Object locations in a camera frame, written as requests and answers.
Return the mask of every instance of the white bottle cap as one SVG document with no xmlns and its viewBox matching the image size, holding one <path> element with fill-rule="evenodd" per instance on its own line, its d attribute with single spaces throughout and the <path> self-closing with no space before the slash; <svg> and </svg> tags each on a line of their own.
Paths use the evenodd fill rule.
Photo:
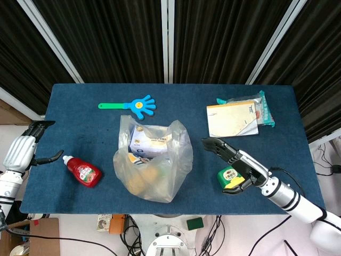
<svg viewBox="0 0 341 256">
<path fill-rule="evenodd" d="M 64 164 L 68 165 L 68 161 L 73 158 L 73 156 L 63 156 Z"/>
</svg>

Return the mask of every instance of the label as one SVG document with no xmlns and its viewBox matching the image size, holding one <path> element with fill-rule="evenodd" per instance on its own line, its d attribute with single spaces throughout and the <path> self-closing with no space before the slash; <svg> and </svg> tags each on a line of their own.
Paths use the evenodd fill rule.
<svg viewBox="0 0 341 256">
<path fill-rule="evenodd" d="M 96 172 L 87 165 L 81 165 L 77 168 L 77 171 L 79 172 L 80 179 L 85 183 L 91 183 L 96 176 Z"/>
<path fill-rule="evenodd" d="M 234 177 L 238 176 L 238 172 L 235 169 L 226 170 L 223 174 L 225 180 L 232 180 Z"/>
</svg>

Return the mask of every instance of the blue table mat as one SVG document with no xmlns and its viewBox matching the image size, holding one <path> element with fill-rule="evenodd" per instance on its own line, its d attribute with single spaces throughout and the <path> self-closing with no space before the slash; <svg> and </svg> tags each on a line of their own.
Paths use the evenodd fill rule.
<svg viewBox="0 0 341 256">
<path fill-rule="evenodd" d="M 324 206 L 294 90 L 278 85 L 226 84 L 55 84 L 46 120 L 55 120 L 41 138 L 36 157 L 50 157 L 60 149 L 92 163 L 103 177 L 94 188 L 74 178 L 60 158 L 32 167 L 21 211 L 26 213 L 139 213 L 139 214 L 284 214 L 252 187 L 235 196 L 223 195 L 217 173 L 226 163 L 204 151 L 200 139 L 208 136 L 206 106 L 216 98 L 253 95 L 263 90 L 275 127 L 261 126 L 258 135 L 226 138 L 267 167 L 286 169 L 302 184 L 307 199 Z M 171 203 L 156 203 L 130 194 L 116 177 L 112 157 L 118 148 L 121 115 L 130 110 L 100 110 L 100 102 L 130 102 L 151 94 L 157 110 L 141 124 L 168 126 L 179 120 L 193 146 L 193 169 Z M 298 190 L 285 176 L 276 176 Z"/>
</svg>

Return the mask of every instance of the blue hand toy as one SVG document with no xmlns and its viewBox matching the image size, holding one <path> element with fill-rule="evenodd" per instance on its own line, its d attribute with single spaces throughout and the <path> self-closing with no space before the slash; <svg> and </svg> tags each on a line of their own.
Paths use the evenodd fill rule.
<svg viewBox="0 0 341 256">
<path fill-rule="evenodd" d="M 154 115 L 156 109 L 155 100 L 148 94 L 143 99 L 135 99 L 130 103 L 99 103 L 99 109 L 130 109 L 137 115 L 139 120 L 143 120 L 142 113 L 146 113 L 149 116 Z"/>
</svg>

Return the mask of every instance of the green handle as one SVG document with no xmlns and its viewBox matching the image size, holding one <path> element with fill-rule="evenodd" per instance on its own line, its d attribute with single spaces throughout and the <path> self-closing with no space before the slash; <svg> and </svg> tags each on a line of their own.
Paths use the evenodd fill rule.
<svg viewBox="0 0 341 256">
<path fill-rule="evenodd" d="M 123 103 L 99 103 L 99 109 L 124 109 Z"/>
</svg>

